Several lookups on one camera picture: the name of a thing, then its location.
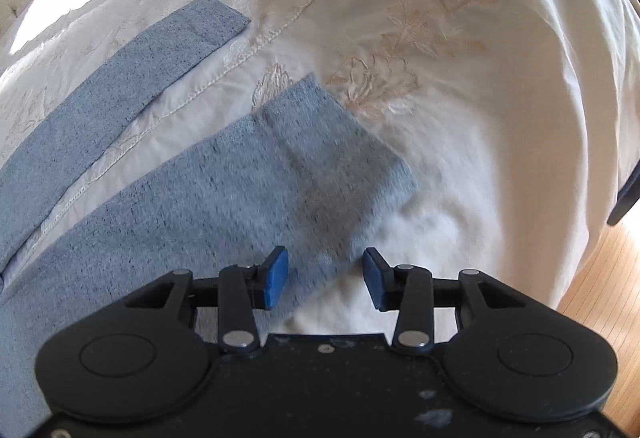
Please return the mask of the grey-blue speckled pants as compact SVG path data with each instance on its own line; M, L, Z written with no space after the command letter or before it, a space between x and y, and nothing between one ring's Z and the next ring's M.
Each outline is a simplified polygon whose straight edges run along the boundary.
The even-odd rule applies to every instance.
M172 269L214 272L278 245L292 265L283 318L346 272L416 190L408 164L306 76L18 268L18 249L136 115L247 24L218 0L176 10L94 71L2 166L3 436L21 437L46 416L32 365L61 328Z

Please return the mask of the cream embroidered bedspread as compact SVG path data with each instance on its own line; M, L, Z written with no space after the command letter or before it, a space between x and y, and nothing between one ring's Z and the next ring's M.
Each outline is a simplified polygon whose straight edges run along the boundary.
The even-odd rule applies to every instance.
M8 160L117 50L191 0L34 0L1 43ZM307 74L418 188L375 244L556 306L639 159L638 0L220 0L248 29L130 120L3 259L9 279L168 158Z

